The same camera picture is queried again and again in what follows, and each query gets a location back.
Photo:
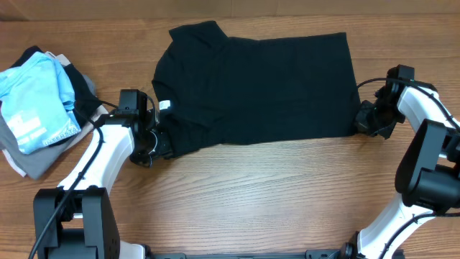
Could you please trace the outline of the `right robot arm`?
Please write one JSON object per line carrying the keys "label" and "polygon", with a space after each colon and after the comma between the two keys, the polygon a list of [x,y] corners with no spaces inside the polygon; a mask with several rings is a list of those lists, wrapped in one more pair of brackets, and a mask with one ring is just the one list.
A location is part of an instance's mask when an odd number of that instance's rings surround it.
{"label": "right robot arm", "polygon": [[415,79],[413,67],[391,68],[382,82],[375,102],[362,102],[357,131],[387,139],[396,124],[409,122],[415,136],[397,167],[394,199],[335,258],[401,258],[399,246],[419,227],[459,216],[459,121],[435,86]]}

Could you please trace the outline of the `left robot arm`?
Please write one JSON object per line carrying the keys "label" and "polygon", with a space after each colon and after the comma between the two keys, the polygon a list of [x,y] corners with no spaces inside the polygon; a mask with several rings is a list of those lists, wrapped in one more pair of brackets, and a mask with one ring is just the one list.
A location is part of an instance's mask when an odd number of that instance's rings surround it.
{"label": "left robot arm", "polygon": [[121,240],[109,195],[126,160],[150,168],[172,148],[160,129],[170,100],[147,107],[151,97],[123,90],[119,103],[92,123],[93,138],[78,164],[56,188],[33,201],[36,241],[30,258],[153,258],[147,245]]}

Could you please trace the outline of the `black t-shirt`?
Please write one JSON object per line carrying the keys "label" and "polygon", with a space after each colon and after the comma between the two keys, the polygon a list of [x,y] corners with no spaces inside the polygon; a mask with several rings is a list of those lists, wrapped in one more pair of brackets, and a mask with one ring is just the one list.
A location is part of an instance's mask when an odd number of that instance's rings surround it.
{"label": "black t-shirt", "polygon": [[251,40],[207,21],[170,36],[152,86],[174,157],[356,132],[360,99],[345,33]]}

